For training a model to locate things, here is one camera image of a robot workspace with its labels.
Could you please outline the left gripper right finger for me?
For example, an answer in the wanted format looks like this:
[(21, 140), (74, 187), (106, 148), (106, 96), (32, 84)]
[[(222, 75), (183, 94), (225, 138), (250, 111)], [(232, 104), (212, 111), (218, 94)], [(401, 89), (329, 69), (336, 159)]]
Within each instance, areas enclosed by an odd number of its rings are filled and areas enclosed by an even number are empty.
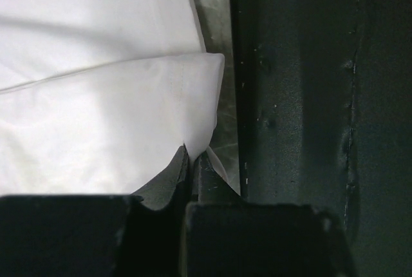
[(208, 155), (194, 164), (183, 228), (184, 276), (355, 276), (339, 220), (310, 205), (244, 201)]

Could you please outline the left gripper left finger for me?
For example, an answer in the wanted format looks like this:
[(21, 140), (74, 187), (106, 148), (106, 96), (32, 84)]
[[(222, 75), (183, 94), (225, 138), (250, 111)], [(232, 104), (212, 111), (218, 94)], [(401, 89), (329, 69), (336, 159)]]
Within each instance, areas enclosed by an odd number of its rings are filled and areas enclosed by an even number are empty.
[(178, 276), (185, 147), (130, 195), (1, 197), (2, 276)]

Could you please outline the white Coca-Cola t-shirt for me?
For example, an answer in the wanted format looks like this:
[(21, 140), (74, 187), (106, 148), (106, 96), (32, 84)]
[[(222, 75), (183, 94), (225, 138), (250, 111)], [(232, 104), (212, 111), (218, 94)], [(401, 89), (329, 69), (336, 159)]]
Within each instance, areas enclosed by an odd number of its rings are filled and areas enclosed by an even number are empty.
[(1, 0), (1, 194), (128, 194), (194, 162), (224, 64), (194, 0)]

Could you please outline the black mounting base bar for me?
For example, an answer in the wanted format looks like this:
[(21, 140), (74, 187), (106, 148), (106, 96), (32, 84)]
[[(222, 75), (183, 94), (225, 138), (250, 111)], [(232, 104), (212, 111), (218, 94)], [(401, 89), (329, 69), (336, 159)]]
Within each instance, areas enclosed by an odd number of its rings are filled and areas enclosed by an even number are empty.
[(230, 0), (241, 194), (330, 208), (411, 275), (411, 0)]

